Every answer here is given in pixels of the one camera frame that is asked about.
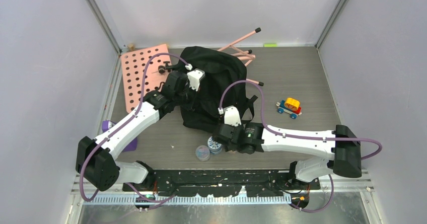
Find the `black backpack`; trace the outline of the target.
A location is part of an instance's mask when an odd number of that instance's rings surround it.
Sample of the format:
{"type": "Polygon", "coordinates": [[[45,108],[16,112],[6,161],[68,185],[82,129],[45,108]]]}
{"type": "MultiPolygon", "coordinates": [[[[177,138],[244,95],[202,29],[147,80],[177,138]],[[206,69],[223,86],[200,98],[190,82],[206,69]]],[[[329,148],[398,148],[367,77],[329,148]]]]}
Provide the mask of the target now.
{"type": "MultiPolygon", "coordinates": [[[[220,122],[218,107],[225,89],[239,80],[246,80],[247,69],[236,56],[200,46],[186,47],[180,57],[193,68],[205,72],[205,78],[200,83],[200,90],[196,94],[193,107],[181,106],[183,125],[212,133],[220,122]]],[[[223,107],[235,106],[240,118],[249,109],[251,117],[243,123],[250,122],[254,117],[254,102],[257,96],[246,96],[244,83],[234,85],[226,93],[223,107]]]]}

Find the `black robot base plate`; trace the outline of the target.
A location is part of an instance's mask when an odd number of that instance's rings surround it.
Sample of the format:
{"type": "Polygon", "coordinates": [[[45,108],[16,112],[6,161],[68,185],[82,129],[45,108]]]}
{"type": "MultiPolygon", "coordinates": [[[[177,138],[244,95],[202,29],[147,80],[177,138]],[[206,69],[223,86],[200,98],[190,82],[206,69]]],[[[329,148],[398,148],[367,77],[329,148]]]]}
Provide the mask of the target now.
{"type": "Polygon", "coordinates": [[[287,170],[153,170],[141,184],[124,184],[122,189],[153,191],[161,197],[235,197],[242,190],[248,197],[275,197],[319,190],[320,183],[292,180],[287,170]]]}

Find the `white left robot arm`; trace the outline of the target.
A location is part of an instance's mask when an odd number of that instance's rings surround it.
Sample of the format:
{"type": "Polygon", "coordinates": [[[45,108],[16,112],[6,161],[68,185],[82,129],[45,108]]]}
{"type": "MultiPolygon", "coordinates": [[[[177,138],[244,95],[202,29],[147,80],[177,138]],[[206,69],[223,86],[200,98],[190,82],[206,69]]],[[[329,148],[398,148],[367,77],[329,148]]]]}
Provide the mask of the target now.
{"type": "Polygon", "coordinates": [[[199,69],[188,73],[172,71],[159,90],[144,92],[140,103],[112,128],[94,138],[83,137],[76,160],[80,190],[83,191],[84,181],[89,181],[97,191],[106,191],[119,183],[150,190],[155,181],[147,165],[118,162],[117,158],[133,139],[176,106],[189,106],[204,77],[204,71],[199,69]]]}

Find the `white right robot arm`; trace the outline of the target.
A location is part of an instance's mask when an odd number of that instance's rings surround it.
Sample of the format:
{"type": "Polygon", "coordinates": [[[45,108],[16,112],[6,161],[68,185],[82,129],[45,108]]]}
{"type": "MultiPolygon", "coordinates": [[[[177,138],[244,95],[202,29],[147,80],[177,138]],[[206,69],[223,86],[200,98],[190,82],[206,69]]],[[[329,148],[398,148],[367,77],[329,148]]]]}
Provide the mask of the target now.
{"type": "Polygon", "coordinates": [[[334,130],[301,131],[261,123],[220,124],[212,138],[227,151],[245,154],[284,151],[311,155],[308,160],[290,165],[287,180],[294,189],[332,173],[346,178],[362,175],[360,141],[345,125],[337,125],[334,130]]]}

